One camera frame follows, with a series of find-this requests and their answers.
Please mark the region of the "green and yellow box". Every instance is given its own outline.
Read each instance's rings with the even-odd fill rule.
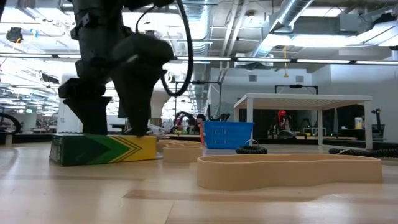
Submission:
[[[61,166],[108,164],[156,158],[155,136],[54,134],[50,158]]]

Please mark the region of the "blue basket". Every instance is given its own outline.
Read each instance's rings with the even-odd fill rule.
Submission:
[[[254,123],[206,121],[204,125],[208,149],[237,149],[251,139]]]

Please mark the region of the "light wooden floor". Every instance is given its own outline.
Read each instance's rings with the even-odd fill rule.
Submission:
[[[327,152],[318,146],[267,148]],[[49,161],[49,149],[50,144],[0,148],[0,223],[398,223],[397,161],[384,161],[383,184],[216,192],[197,187],[196,164],[59,167]]]

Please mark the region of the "table leg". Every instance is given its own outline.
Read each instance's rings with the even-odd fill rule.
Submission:
[[[248,98],[246,102],[247,102],[246,122],[253,122],[253,110],[254,110],[253,99]]]
[[[239,122],[239,108],[234,108],[234,121]]]
[[[318,145],[323,145],[323,109],[318,109]]]
[[[365,146],[366,149],[373,149],[373,137],[372,137],[372,122],[371,122],[371,102],[364,103],[365,109]]]

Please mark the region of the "workbench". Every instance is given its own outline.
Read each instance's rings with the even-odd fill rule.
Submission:
[[[365,110],[366,149],[372,149],[371,102],[371,96],[247,93],[234,105],[234,120],[239,121],[239,109],[247,109],[246,122],[253,122],[254,109],[316,110],[318,111],[318,133],[320,133],[318,144],[322,145],[323,111],[342,106],[363,104]]]

